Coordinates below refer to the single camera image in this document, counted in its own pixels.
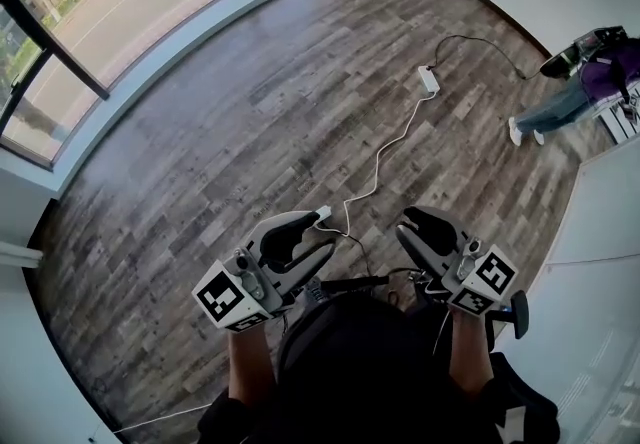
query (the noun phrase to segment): jeans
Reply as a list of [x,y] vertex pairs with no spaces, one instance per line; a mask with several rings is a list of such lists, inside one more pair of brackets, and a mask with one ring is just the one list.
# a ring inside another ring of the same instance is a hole
[[590,106],[580,79],[575,75],[563,90],[546,102],[518,115],[515,124],[523,133],[548,133],[567,124],[573,124]]

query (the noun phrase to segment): person lying on floor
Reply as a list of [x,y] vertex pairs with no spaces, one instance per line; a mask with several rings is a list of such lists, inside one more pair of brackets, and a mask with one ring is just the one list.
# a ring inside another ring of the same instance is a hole
[[363,293],[316,300],[283,338],[277,382],[264,326],[229,334],[229,388],[199,444],[559,440],[557,408],[535,391],[555,410],[523,406],[494,374],[482,319]]

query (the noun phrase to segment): white cable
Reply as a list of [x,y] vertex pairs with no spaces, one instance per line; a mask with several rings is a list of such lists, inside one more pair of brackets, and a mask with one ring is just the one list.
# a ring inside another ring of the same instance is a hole
[[349,220],[349,207],[348,207],[349,204],[357,200],[365,199],[376,192],[376,190],[378,189],[378,171],[380,169],[380,154],[382,154],[382,151],[384,151],[387,147],[392,146],[393,144],[395,144],[396,142],[399,142],[400,140],[404,139],[407,136],[407,133],[409,132],[409,127],[411,126],[411,123],[413,122],[413,119],[415,118],[416,113],[418,113],[418,108],[420,107],[420,104],[425,101],[431,101],[437,95],[438,95],[438,92],[434,92],[431,96],[427,97],[426,99],[420,99],[420,101],[416,103],[416,107],[413,110],[413,114],[411,115],[409,122],[407,122],[407,127],[404,129],[404,133],[402,133],[401,136],[391,140],[391,142],[388,142],[384,144],[382,147],[380,147],[380,149],[378,150],[378,153],[376,154],[376,172],[374,175],[373,188],[367,193],[365,193],[364,195],[358,195],[357,197],[353,197],[352,199],[347,199],[342,203],[342,205],[344,206],[344,214],[347,218],[347,232],[344,233],[339,229],[328,229],[328,228],[321,228],[317,226],[316,226],[316,229],[318,229],[319,231],[325,231],[325,232],[337,232],[338,234],[342,234],[343,236],[351,236],[351,221]]
[[440,332],[438,332],[438,337],[436,338],[436,344],[433,345],[433,353],[431,354],[432,357],[435,357],[436,355],[436,348],[438,348],[438,342],[440,341],[440,336],[442,335],[442,331],[444,330],[444,325],[447,322],[447,318],[449,317],[449,314],[451,313],[447,311],[447,314],[445,314],[444,319],[442,320],[442,325],[440,326]]
[[211,403],[209,403],[208,405],[202,405],[201,407],[195,407],[195,408],[190,408],[188,410],[183,410],[182,412],[176,412],[175,414],[169,414],[168,416],[157,417],[155,419],[152,419],[151,421],[145,421],[144,423],[134,424],[133,426],[127,426],[126,428],[121,428],[120,430],[116,430],[113,433],[116,434],[116,433],[126,432],[127,430],[133,430],[134,428],[138,428],[146,424],[155,423],[156,421],[162,421],[163,419],[169,419],[175,416],[181,416],[183,414],[188,414],[189,412],[195,412],[196,410],[209,408],[210,406],[211,406]]
[[423,292],[426,293],[427,295],[444,295],[444,294],[451,294],[451,291],[448,291],[446,289],[434,289],[434,290],[430,290],[429,286],[431,286],[431,283],[433,282],[433,279],[431,279],[429,281],[429,284],[427,284],[427,287],[424,288]]

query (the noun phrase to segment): white sneaker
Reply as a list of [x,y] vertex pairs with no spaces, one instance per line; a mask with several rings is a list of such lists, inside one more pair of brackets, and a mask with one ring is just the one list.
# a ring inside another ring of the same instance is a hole
[[534,131],[533,136],[536,137],[536,142],[538,142],[538,145],[544,145],[544,135],[542,133]]
[[511,141],[520,147],[520,144],[522,144],[522,131],[516,127],[516,119],[514,117],[509,117],[509,136]]

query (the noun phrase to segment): street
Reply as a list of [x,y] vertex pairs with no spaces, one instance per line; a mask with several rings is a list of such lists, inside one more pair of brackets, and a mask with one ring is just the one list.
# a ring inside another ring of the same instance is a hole
[[[55,37],[99,81],[109,86],[172,28],[212,0],[81,0],[54,29]],[[66,130],[96,101],[57,59],[51,59],[25,98]],[[12,118],[5,135],[53,158],[60,142]]]

